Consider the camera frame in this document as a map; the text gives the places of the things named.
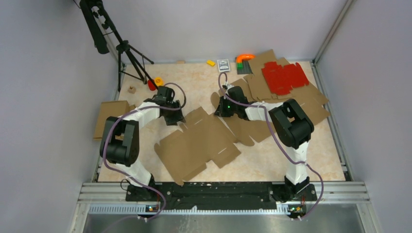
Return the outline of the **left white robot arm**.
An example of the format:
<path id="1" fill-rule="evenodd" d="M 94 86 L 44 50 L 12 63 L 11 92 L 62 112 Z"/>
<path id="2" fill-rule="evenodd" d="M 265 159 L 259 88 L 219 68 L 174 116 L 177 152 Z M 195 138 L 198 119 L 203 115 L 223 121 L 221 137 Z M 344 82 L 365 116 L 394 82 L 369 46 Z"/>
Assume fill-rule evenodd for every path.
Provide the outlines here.
<path id="1" fill-rule="evenodd" d="M 138 155 L 139 132 L 148 123 L 164 118 L 166 125 L 176 126 L 185 122 L 182 109 L 187 103 L 175 100 L 173 83 L 159 86 L 157 93 L 133 110 L 121 116 L 109 116 L 104 124 L 100 156 L 106 168 L 125 176 L 130 184 L 137 186 L 137 194 L 143 200 L 154 198 L 156 188 L 150 184 L 152 174 L 144 167 Z"/>

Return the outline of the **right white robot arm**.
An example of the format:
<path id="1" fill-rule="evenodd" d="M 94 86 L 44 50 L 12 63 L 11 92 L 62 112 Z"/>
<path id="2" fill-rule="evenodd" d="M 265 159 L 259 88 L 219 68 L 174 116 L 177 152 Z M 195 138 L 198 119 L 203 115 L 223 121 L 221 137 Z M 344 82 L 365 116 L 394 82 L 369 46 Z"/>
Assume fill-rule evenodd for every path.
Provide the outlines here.
<path id="1" fill-rule="evenodd" d="M 215 115 L 246 121 L 264 121 L 276 144 L 289 161 L 285 175 L 285 194 L 298 200 L 309 186 L 307 150 L 314 125 L 294 99 L 283 103 L 249 102 L 239 86 L 220 87 L 223 95 Z"/>

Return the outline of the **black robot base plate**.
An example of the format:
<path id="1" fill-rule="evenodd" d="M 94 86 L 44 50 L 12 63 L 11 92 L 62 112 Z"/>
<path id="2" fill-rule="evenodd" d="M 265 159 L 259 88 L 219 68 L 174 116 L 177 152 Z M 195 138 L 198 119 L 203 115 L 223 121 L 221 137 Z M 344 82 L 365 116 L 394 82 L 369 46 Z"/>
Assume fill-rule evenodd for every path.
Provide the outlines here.
<path id="1" fill-rule="evenodd" d="M 210 182 L 152 183 L 148 190 L 133 185 L 126 189 L 125 200 L 129 202 L 148 202 L 145 211 L 157 212 L 162 204 L 165 210 L 190 210 L 196 207 L 200 211 L 258 211 L 275 210 L 281 204 L 295 202 L 286 211 L 294 215 L 306 212 L 306 203 L 317 201 L 318 196 L 313 184 L 294 193 L 284 182 Z"/>

